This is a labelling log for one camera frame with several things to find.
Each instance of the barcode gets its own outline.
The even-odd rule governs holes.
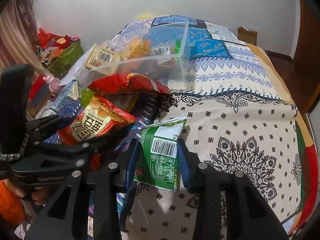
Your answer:
[[[176,145],[177,145],[177,143],[175,143],[175,142],[171,142],[171,141],[167,141],[167,140],[165,141],[165,140],[161,140],[161,139],[154,139],[152,147],[151,147],[151,149],[152,149],[151,152],[172,156],[173,151],[174,151],[174,147]]]
[[[167,54],[169,51],[169,47],[161,47],[161,48],[154,49],[153,51],[157,56],[162,54]]]
[[[111,59],[111,55],[101,51],[98,55],[98,59],[101,59],[102,61],[109,63],[109,60]]]

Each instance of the human hand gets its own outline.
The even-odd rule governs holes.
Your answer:
[[[3,183],[6,188],[16,196],[20,198],[23,198],[25,196],[25,192],[17,183],[12,182],[9,179],[4,179]],[[31,197],[35,201],[36,205],[43,206],[47,202],[48,192],[49,188],[47,187],[35,187],[35,190],[32,192]]]

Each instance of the barcode label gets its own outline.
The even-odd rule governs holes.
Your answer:
[[[177,142],[153,138],[150,152],[175,158],[177,155]]]
[[[169,54],[170,55],[170,50],[169,49],[170,49],[169,47],[161,47],[161,48],[153,49],[153,51],[155,52],[155,54],[157,56],[164,55],[164,54]]]
[[[110,59],[112,58],[112,55],[107,52],[101,51],[97,58],[106,62],[106,63],[109,63]]]

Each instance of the pink plush toy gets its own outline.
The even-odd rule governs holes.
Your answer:
[[[51,73],[47,74],[45,77],[43,77],[43,79],[49,85],[51,93],[58,95],[61,92],[62,87],[59,86],[60,79],[55,78]]]

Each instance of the green box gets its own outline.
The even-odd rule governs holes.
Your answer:
[[[49,64],[48,70],[56,78],[62,79],[83,54],[80,42],[76,41]]]

